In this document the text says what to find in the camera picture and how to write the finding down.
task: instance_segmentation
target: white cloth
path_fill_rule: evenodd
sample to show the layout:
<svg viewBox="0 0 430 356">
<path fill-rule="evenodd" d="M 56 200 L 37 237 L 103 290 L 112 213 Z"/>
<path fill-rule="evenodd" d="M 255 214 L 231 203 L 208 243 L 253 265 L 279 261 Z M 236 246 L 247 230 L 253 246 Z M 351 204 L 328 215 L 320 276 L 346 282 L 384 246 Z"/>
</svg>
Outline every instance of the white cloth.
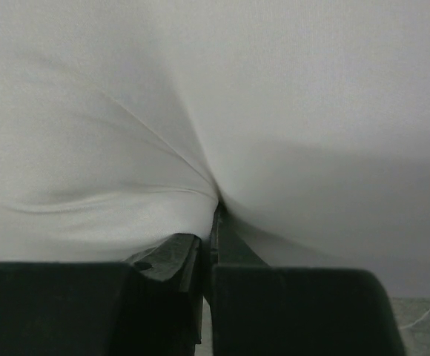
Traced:
<svg viewBox="0 0 430 356">
<path fill-rule="evenodd" d="M 0 1 L 0 260 L 206 237 L 218 198 L 271 264 L 430 295 L 430 0 Z"/>
</svg>

